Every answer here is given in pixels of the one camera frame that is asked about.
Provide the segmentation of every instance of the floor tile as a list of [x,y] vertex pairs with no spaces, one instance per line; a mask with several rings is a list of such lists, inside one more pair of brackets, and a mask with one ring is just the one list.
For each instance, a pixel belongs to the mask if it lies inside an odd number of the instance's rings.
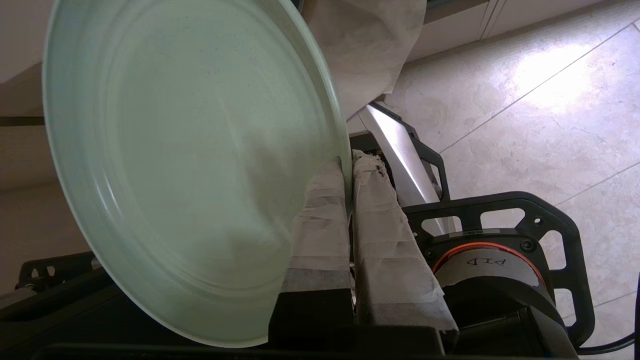
[[[580,229],[593,304],[637,290],[640,272],[640,165],[594,186],[558,207]],[[543,243],[550,262],[559,243]],[[560,306],[562,315],[566,308]]]
[[[596,325],[593,335],[583,344],[583,347],[605,345],[622,339],[634,331],[636,293],[596,306],[593,310],[596,315]],[[572,323],[573,321],[575,321],[573,315],[565,318],[565,322]],[[580,358],[631,360],[634,358],[634,346],[631,345],[609,354],[581,356]]]
[[452,198],[556,204],[640,161],[639,53],[627,27],[444,151]]
[[640,1],[590,9],[405,65],[385,102],[442,151],[640,17]]

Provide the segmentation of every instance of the hole in bracket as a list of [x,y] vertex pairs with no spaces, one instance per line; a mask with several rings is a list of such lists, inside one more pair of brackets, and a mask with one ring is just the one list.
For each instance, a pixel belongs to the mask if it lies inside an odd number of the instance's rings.
[[483,229],[513,229],[524,215],[524,210],[520,208],[487,211],[480,215],[480,223]]
[[547,231],[539,243],[545,253],[549,269],[558,270],[566,266],[562,234],[555,230]]

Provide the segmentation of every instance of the cabinet door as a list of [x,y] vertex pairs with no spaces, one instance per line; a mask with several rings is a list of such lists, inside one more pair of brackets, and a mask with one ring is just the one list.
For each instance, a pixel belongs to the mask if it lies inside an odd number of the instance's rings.
[[489,0],[457,0],[429,9],[406,62],[479,40],[489,19]]
[[509,30],[568,13],[602,0],[506,0],[494,19],[489,21],[485,37],[492,37]]

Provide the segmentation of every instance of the light green plate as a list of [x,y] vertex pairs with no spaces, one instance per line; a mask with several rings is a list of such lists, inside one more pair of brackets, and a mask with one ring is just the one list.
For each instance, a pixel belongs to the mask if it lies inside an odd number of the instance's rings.
[[351,155],[328,68],[287,0],[59,1],[44,99],[94,253],[195,341],[267,341],[315,167]]

